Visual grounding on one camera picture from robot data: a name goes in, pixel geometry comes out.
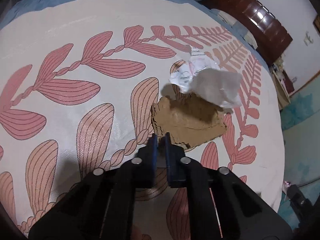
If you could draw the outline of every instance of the metal screw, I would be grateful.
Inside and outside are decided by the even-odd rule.
[[[230,172],[230,170],[227,167],[220,167],[219,172],[223,175],[227,175]]]
[[[182,157],[180,159],[180,161],[183,163],[183,164],[189,164],[191,163],[191,159],[189,157]]]
[[[96,176],[100,176],[103,173],[104,173],[104,170],[102,168],[96,168],[93,170],[93,174]]]
[[[133,164],[140,164],[140,163],[142,163],[142,159],[141,159],[141,158],[133,158],[133,159],[131,160],[131,162],[132,162]]]

